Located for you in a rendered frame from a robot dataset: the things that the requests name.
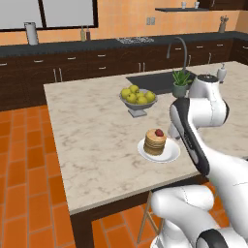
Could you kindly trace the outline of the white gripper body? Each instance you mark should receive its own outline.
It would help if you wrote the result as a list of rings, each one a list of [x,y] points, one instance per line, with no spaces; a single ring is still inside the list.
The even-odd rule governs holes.
[[[173,123],[170,124],[169,129],[168,129],[168,135],[175,140],[179,140],[180,139],[180,135],[177,131],[177,129],[175,128],[175,126],[173,125]]]

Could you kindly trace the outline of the brown pancake stack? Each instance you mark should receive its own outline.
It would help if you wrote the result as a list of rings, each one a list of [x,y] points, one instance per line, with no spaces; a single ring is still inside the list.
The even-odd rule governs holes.
[[[163,153],[167,137],[164,134],[162,137],[157,137],[155,131],[157,129],[148,130],[145,134],[143,149],[146,153],[159,156]]]

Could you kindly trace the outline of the dark wooden counter base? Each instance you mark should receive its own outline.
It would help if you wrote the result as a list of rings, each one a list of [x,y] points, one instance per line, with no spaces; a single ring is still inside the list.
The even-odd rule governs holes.
[[[148,193],[143,192],[123,200],[114,201],[70,216],[77,248],[108,248],[104,233],[93,230],[93,222],[122,210],[145,203]]]

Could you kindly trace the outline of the white round plate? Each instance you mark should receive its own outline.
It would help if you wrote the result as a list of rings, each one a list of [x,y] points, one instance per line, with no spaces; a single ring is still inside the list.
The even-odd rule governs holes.
[[[144,139],[141,139],[138,143],[138,152],[146,160],[154,163],[169,163],[176,160],[180,156],[180,147],[172,140],[167,139],[164,151],[161,155],[154,156],[146,153],[143,149]]]

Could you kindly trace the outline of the grey footed fruit bowl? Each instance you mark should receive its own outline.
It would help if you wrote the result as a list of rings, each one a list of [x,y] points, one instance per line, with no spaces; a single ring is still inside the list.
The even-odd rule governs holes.
[[[128,103],[125,99],[122,98],[122,96],[119,96],[119,98],[126,105],[128,111],[134,118],[146,116],[145,110],[151,108],[158,101],[158,98],[155,98],[153,102],[144,105],[136,105],[136,104]]]

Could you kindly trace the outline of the green plant in grey pot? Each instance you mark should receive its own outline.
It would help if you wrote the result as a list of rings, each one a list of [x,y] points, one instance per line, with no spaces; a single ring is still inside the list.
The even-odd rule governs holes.
[[[192,82],[189,79],[190,74],[185,73],[184,70],[173,71],[172,77],[174,79],[173,87],[172,87],[172,95],[175,98],[184,98],[187,91],[187,85]]]

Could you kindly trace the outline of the dark sink basin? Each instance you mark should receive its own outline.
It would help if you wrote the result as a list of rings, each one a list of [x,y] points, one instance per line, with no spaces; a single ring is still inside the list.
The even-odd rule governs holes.
[[[140,89],[150,90],[156,95],[171,93],[174,82],[172,72],[127,77],[127,80]]]

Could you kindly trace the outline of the white soap dispenser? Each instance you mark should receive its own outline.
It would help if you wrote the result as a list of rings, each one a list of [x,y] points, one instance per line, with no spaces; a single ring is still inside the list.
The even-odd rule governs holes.
[[[227,74],[227,70],[225,68],[225,64],[222,64],[222,67],[218,69],[217,71],[217,78],[219,79],[219,81],[221,83],[224,82],[224,79],[226,77],[226,74]]]

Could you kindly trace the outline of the grey curved tap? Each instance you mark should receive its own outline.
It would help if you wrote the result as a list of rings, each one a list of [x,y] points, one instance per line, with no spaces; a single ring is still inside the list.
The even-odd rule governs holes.
[[[184,62],[183,62],[183,68],[182,71],[185,74],[186,71],[186,62],[187,62],[187,55],[188,55],[188,51],[187,51],[187,47],[186,47],[186,43],[184,42],[184,40],[180,37],[174,37],[174,40],[178,40],[181,42],[181,44],[183,45],[183,49],[184,49]],[[170,42],[169,47],[168,47],[168,51],[167,51],[167,59],[170,59],[171,56],[171,45],[172,45],[173,41]]]

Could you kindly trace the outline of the pale wooden stool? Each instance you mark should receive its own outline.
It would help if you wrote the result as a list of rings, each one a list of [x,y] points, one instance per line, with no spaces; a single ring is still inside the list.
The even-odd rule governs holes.
[[[154,215],[153,210],[151,209],[151,197],[152,197],[152,195],[153,195],[152,192],[148,193],[146,206],[144,209],[143,217],[141,220],[141,225],[139,228],[139,235],[138,235],[137,243],[140,243],[140,241],[141,241],[142,233],[143,233],[144,226],[145,226],[146,222],[149,222],[151,224],[151,226],[152,226],[152,228],[156,234],[160,233],[160,231],[162,230],[162,227],[164,225],[163,220],[160,220],[159,225],[156,225],[155,221],[152,218],[152,216]]]

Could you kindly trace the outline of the grey speckled hob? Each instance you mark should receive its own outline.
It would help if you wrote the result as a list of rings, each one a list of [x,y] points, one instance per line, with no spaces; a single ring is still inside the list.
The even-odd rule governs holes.
[[[130,38],[117,38],[116,41],[124,45],[131,44],[150,44],[154,43],[154,39],[148,37],[130,37]]]

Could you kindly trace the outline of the dark wooden cupboard run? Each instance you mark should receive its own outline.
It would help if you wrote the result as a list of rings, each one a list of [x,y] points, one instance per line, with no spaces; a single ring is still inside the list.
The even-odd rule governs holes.
[[[248,34],[230,31],[151,37],[154,43],[124,45],[115,39],[0,46],[0,111],[44,105],[48,83],[237,61],[248,65]],[[170,59],[167,51],[170,42]]]

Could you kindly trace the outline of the grey pot with tools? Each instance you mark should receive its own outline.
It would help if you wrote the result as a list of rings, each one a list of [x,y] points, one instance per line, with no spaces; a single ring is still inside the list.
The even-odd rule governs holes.
[[[221,23],[220,23],[218,32],[219,33],[225,33],[226,25],[227,25],[229,18],[226,15],[225,16],[222,15],[220,17],[220,20],[221,20]]]

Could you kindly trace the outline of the black framed window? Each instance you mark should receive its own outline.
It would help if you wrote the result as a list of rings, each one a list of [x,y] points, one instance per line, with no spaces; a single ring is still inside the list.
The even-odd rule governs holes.
[[[97,27],[97,0],[0,0],[0,30]]]

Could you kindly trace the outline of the dark wall shelf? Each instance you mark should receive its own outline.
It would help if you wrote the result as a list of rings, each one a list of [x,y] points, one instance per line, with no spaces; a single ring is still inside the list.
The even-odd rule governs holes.
[[[155,8],[155,11],[163,12],[163,13],[186,13],[186,12],[208,12],[209,9],[203,8]]]

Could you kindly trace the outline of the dark wooden wall cupboard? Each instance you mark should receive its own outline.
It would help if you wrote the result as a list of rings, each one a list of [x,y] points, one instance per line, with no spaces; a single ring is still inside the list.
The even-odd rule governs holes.
[[[242,10],[246,0],[199,0],[202,9],[210,11],[236,11]]]

